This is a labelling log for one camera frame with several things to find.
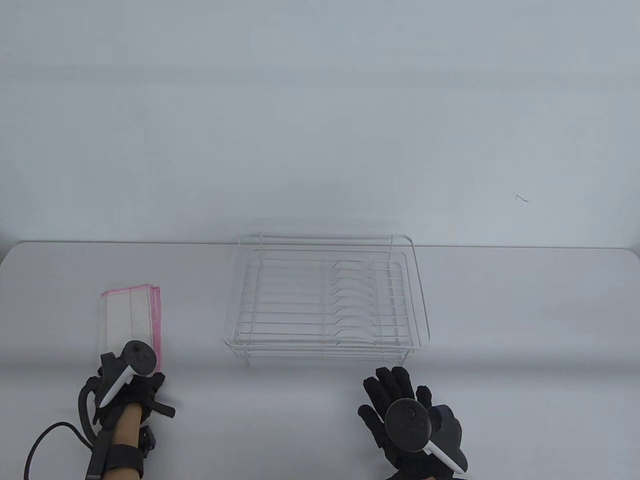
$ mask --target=white wall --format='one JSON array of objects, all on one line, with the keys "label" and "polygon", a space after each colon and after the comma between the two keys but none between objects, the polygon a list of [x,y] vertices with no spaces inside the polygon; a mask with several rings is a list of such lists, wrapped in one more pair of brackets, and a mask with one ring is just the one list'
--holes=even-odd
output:
[{"label": "white wall", "polygon": [[0,244],[634,247],[639,17],[635,0],[3,0]]}]

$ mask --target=human arm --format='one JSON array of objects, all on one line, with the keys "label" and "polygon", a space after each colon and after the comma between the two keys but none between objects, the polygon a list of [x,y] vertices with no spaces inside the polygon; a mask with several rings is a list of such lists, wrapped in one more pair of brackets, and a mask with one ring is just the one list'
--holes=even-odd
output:
[{"label": "human arm", "polygon": [[[111,445],[130,445],[137,448],[141,420],[142,407],[138,403],[127,405],[116,423]],[[140,475],[133,468],[115,468],[106,472],[102,480],[140,480]]]}]

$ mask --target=folded towel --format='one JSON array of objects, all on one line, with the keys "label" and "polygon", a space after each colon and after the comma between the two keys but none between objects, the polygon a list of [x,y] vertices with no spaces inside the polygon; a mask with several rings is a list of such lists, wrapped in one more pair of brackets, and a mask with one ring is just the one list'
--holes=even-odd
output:
[{"label": "folded towel", "polygon": [[142,340],[161,365],[160,287],[145,284],[102,294],[100,353],[117,355],[129,340]]}]

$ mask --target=white table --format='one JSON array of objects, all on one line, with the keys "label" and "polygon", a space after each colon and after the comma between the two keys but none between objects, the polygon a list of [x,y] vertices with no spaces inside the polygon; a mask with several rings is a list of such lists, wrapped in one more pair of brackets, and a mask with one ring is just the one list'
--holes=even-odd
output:
[{"label": "white table", "polygon": [[[233,246],[24,243],[0,266],[0,477],[17,479],[36,436],[77,422],[97,363],[100,294],[160,285],[161,393],[146,479],[384,479],[356,415],[376,365],[254,361],[222,342]],[[640,262],[624,250],[417,249],[430,344],[409,360],[462,420],[470,479],[637,478]],[[31,478],[82,478],[65,430]]]}]

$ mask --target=black velcro strap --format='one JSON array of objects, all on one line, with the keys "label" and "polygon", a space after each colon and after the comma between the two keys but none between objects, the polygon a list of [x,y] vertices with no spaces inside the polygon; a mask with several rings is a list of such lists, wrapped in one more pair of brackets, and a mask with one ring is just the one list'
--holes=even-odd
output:
[{"label": "black velcro strap", "polygon": [[107,463],[104,471],[116,468],[131,468],[138,472],[140,478],[145,474],[143,467],[144,457],[142,451],[131,445],[112,445],[107,454]]}]

